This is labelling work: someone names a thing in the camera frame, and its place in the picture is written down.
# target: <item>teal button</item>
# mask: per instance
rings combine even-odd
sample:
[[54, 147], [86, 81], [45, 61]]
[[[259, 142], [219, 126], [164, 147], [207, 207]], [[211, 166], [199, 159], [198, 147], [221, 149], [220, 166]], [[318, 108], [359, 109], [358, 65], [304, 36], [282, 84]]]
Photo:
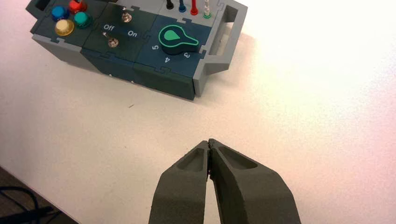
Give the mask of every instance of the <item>teal button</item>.
[[91, 23], [91, 17], [87, 13], [78, 12], [74, 16], [74, 21], [76, 22], [77, 26], [84, 28]]

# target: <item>blue button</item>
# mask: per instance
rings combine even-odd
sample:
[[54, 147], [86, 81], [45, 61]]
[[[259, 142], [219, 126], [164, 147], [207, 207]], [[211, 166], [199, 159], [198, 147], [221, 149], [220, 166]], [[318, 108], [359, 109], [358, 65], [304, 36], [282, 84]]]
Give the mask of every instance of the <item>blue button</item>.
[[56, 6], [52, 9], [52, 19], [54, 21], [67, 19], [69, 14], [69, 11], [62, 6]]

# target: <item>white table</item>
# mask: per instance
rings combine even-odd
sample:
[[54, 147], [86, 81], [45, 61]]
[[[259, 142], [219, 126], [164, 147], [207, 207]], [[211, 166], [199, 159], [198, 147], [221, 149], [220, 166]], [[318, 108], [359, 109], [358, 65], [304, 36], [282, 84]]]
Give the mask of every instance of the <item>white table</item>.
[[[67, 65], [0, 7], [0, 166], [83, 224], [148, 223], [161, 173], [216, 138], [274, 169], [304, 224], [396, 223], [396, 2], [247, 1], [194, 102]], [[208, 182], [205, 224], [218, 224]]]

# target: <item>round button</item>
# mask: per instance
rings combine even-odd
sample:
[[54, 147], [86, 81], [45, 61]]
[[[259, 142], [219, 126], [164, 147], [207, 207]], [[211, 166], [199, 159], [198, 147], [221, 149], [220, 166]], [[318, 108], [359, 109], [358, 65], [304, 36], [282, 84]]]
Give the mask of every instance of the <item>round button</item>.
[[62, 6], [54, 7], [51, 14], [54, 21], [67, 19], [69, 17], [69, 11]]
[[84, 28], [89, 26], [89, 24], [91, 23], [91, 17], [87, 13], [78, 12], [74, 16], [74, 21], [76, 22], [77, 26], [79, 26], [80, 28]]
[[67, 36], [74, 30], [74, 23], [71, 20], [59, 20], [55, 25], [55, 33], [59, 36]]
[[71, 0], [69, 2], [69, 9], [72, 14], [77, 12], [84, 12], [87, 8], [86, 3], [83, 0]]

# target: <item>dark green panel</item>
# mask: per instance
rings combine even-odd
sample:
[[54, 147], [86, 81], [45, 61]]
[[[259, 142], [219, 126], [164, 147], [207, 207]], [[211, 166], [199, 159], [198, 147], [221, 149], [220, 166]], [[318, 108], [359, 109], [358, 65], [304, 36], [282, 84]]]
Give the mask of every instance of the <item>dark green panel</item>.
[[127, 81], [134, 81], [133, 63], [126, 60], [121, 60], [114, 55], [101, 56], [98, 52], [82, 49], [81, 54], [88, 59], [100, 72], [106, 75], [112, 75]]
[[164, 73], [158, 72], [153, 67], [139, 63], [134, 64], [134, 70], [134, 82], [137, 84], [189, 100], [193, 100], [195, 97], [192, 78], [170, 72], [169, 70], [163, 70]]
[[[98, 19], [97, 27], [83, 45], [84, 49], [103, 55], [113, 53], [117, 58], [132, 62], [136, 60], [143, 44], [146, 43], [145, 34], [150, 31], [156, 14], [140, 11], [138, 8], [129, 8], [127, 12], [132, 15], [132, 21], [125, 23], [121, 19], [122, 8], [119, 5], [108, 4]], [[104, 31], [119, 41], [116, 48], [112, 49], [108, 46], [107, 39], [102, 34]], [[136, 35], [129, 36], [129, 31]]]

